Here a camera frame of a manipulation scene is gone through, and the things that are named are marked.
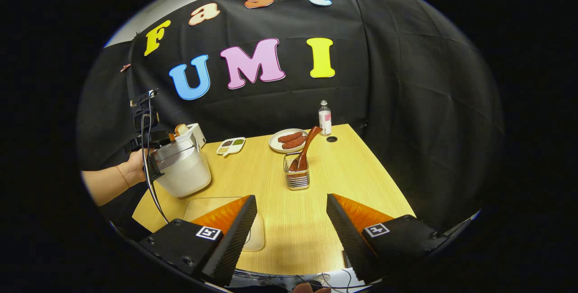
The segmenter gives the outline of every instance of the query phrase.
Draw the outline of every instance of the wooden spatula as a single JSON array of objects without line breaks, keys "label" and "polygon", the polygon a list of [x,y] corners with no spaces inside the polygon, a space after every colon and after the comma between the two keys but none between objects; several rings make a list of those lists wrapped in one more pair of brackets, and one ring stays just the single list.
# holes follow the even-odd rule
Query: wooden spatula
[{"label": "wooden spatula", "polygon": [[300,155],[297,155],[295,160],[291,162],[291,165],[289,166],[289,171],[295,172],[307,169],[307,149],[309,148],[309,145],[313,141],[313,138],[321,131],[322,129],[317,126],[314,126],[309,131],[309,134],[307,134],[307,139],[305,140],[305,147],[303,147],[303,151],[301,151]]}]

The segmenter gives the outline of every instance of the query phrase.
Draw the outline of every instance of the table surface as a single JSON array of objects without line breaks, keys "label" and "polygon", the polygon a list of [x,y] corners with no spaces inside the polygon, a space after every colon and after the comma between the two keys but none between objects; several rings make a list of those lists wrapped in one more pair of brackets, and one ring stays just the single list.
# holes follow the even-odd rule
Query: table surface
[{"label": "table surface", "polygon": [[[327,216],[327,194],[338,194],[392,217],[415,216],[382,164],[348,125],[334,125],[330,143],[317,135],[309,151],[310,187],[292,191],[283,172],[283,153],[269,147],[269,136],[249,137],[243,149],[223,157],[221,142],[201,149],[211,171],[211,183],[183,198],[168,194],[157,182],[159,203],[169,220],[181,219],[196,198],[255,195],[262,216],[265,246],[241,252],[238,269],[270,274],[314,274],[345,267],[343,246]],[[149,231],[165,221],[147,190],[133,215]]]}]

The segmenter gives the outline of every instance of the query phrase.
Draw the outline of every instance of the human arm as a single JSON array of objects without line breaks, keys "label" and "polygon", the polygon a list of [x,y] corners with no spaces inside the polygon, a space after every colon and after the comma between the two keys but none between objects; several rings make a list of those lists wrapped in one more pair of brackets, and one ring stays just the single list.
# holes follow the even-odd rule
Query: human arm
[{"label": "human arm", "polygon": [[142,149],[139,149],[130,154],[128,161],[118,166],[99,171],[82,171],[81,174],[93,200],[98,206],[102,206],[128,188],[145,181],[142,166]]}]

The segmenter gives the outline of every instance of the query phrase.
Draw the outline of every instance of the metal wire basket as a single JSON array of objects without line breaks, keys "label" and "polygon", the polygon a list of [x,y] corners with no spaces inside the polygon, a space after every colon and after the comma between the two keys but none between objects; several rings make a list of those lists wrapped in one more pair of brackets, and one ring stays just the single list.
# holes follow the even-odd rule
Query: metal wire basket
[{"label": "metal wire basket", "polygon": [[289,166],[291,166],[291,162],[295,160],[295,158],[301,152],[295,153],[287,153],[283,157],[283,169],[285,170],[285,180],[287,180],[287,186],[291,190],[301,190],[309,188],[309,161],[307,162],[307,169],[301,171],[289,171]]}]

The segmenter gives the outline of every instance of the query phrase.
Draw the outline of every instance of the black cloth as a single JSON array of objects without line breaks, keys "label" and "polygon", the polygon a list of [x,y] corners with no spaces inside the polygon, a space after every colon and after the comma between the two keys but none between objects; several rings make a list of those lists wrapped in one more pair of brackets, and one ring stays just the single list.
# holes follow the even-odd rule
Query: black cloth
[{"label": "black cloth", "polygon": [[357,0],[369,49],[365,143],[415,215],[441,231],[477,212],[499,162],[503,112],[473,44],[422,0]]},{"label": "black cloth", "polygon": [[[327,7],[275,0],[259,9],[247,9],[244,1],[194,1],[131,42],[103,50],[79,110],[81,165],[113,165],[115,152],[120,159],[122,145],[136,136],[128,102],[149,89],[159,88],[153,99],[159,129],[198,122],[209,142],[310,128],[327,100],[334,125],[356,130],[419,219],[445,231],[479,210],[498,163],[502,108],[483,58],[456,26],[421,0],[332,0]],[[208,3],[217,3],[219,15],[188,25],[191,12]],[[144,56],[146,34],[166,20],[171,25],[159,48]],[[306,40],[313,37],[334,42],[332,78],[309,75]],[[220,52],[239,46],[252,56],[266,38],[279,39],[285,78],[227,88]],[[209,91],[183,100],[168,71],[186,64],[188,85],[196,87],[190,61],[199,55],[209,55]]]}]

